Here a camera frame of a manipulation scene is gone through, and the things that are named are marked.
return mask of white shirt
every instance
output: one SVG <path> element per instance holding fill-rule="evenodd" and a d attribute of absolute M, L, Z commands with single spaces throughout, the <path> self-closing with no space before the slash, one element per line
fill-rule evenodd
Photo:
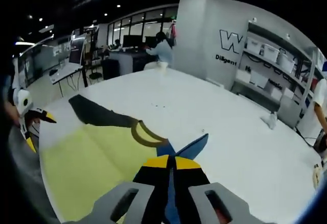
<path fill-rule="evenodd" d="M 166 40 L 158 43 L 155 48 L 146 49 L 146 52 L 152 56 L 159 56 L 160 62 L 168 62 L 169 65 L 173 63 L 173 50 Z"/>
<path fill-rule="evenodd" d="M 318 117 L 314 111 L 315 103 L 318 104 L 324 115 L 326 116 L 327 111 L 327 80 L 322 79 L 317 83 L 312 101 L 304 114 L 303 118 L 297 125 L 297 129 L 301 135 L 311 146 L 314 145 L 316 138 L 322 129 L 322 126 L 318 120 Z"/>

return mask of white shelving unit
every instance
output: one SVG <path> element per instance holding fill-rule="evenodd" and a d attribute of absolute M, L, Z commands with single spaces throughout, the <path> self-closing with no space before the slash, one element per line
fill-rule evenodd
<path fill-rule="evenodd" d="M 300 89 L 300 91 L 302 93 L 302 97 L 300 99 L 300 105 L 304 108 L 307 97 L 308 96 L 313 97 L 313 92 L 310 90 L 313 76 L 315 75 L 319 79 L 324 78 L 322 71 L 316 67 L 316 60 L 314 59 L 314 55 L 311 58 L 304 50 L 299 48 L 296 44 L 292 43 L 290 40 L 287 40 L 272 31 L 270 31 L 269 29 L 261 26 L 257 22 L 252 22 L 252 21 L 248 22 L 246 36 L 250 33 L 258 35 L 261 38 L 267 39 L 268 41 L 275 43 L 279 47 L 283 48 L 284 50 L 288 51 L 293 56 L 295 56 L 298 59 L 297 70 L 296 70 L 295 74 L 289 73 L 286 70 L 284 70 L 277 63 L 272 62 L 272 61 L 266 59 L 264 56 L 254 53 L 246 48 L 243 48 L 243 51 L 240 53 L 240 61 L 238 62 L 238 64 L 240 65 L 240 63 L 242 62 L 243 55 L 247 55 L 247 56 L 259 59 L 262 62 L 264 62 L 266 65 L 268 64 L 268 66 L 271 66 L 271 67 L 277 69 L 284 76 L 288 77 L 288 80 L 291 83 L 291 87 L 293 87 L 294 90 L 296 89 L 295 87 L 298 87 Z M 299 79 L 303 66 L 306 66 L 310 71 L 307 83 L 304 83 Z M 235 84 L 235 86 L 238 87 L 237 90 L 239 90 L 240 86 L 243 86 L 245 90 L 251 89 L 252 91 L 258 93 L 258 95 L 260 95 L 262 98 L 269 100 L 269 102 L 271 102 L 273 104 L 279 105 L 279 101 L 277 101 L 273 97 L 271 97 L 270 94 L 267 91 L 265 91 L 264 89 L 258 88 L 252 84 L 246 84 L 239 80 L 235 80 L 234 84 Z"/>

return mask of shelf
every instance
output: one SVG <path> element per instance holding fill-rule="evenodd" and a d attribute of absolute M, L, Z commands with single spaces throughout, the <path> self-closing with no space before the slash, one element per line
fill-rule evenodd
<path fill-rule="evenodd" d="M 279 45 L 281 48 L 289 51 L 295 56 L 301 57 L 303 60 L 309 60 L 312 63 L 312 59 L 309 57 L 307 53 L 298 48 L 296 45 L 290 43 L 288 40 L 283 37 L 273 33 L 272 31 L 260 26 L 257 23 L 249 21 L 248 31 L 254 34 L 257 34 L 261 37 L 264 37 L 275 44 Z"/>
<path fill-rule="evenodd" d="M 275 67 L 276 69 L 278 69 L 279 71 L 283 72 L 285 75 L 287 75 L 288 77 L 290 77 L 292 80 L 294 80 L 298 85 L 299 87 L 301 87 L 303 90 L 306 89 L 306 86 L 304 84 L 302 84 L 302 82 L 297 78 L 295 77 L 294 75 L 292 75 L 291 73 L 285 71 L 280 65 L 278 65 L 277 63 L 275 62 L 272 62 L 270 60 L 268 60 L 267 58 L 257 54 L 257 53 L 254 53 L 248 49 L 244 49 L 244 52 L 246 52 L 247 54 L 249 54 L 250 56 L 253 56 L 253 57 L 256 57 L 268 64 L 270 64 L 271 66 Z"/>
<path fill-rule="evenodd" d="M 235 80 L 235 83 L 237 83 L 239 85 L 242 85 L 242 86 L 245 86 L 247 88 L 250 88 L 251 90 L 254 90 L 255 92 L 257 92 L 260 95 L 264 96 L 265 98 L 267 98 L 268 100 L 270 100 L 271 102 L 273 102 L 277 106 L 279 106 L 281 104 L 280 101 L 274 99 L 267 91 L 265 91 L 262 88 L 259 88 L 259 87 L 255 86 L 253 84 L 250 84 L 250 83 L 245 83 L 245 82 L 243 82 L 241 80 L 238 80 L 238 79 Z"/>

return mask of white table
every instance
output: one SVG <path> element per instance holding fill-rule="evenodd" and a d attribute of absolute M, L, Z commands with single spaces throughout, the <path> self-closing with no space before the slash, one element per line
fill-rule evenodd
<path fill-rule="evenodd" d="M 280 121 L 270 130 L 260 119 L 267 110 L 216 85 L 171 69 L 165 76 L 151 69 L 78 93 L 117 113 L 142 119 L 151 131 L 167 137 L 175 151 L 209 133 L 195 161 L 210 182 L 219 182 L 244 199 L 251 214 L 263 221 L 292 223 L 314 196 L 313 166 L 320 161 L 314 150 Z M 41 123 L 41 169 L 42 150 L 82 125 L 69 98 L 45 108 L 57 124 Z"/>

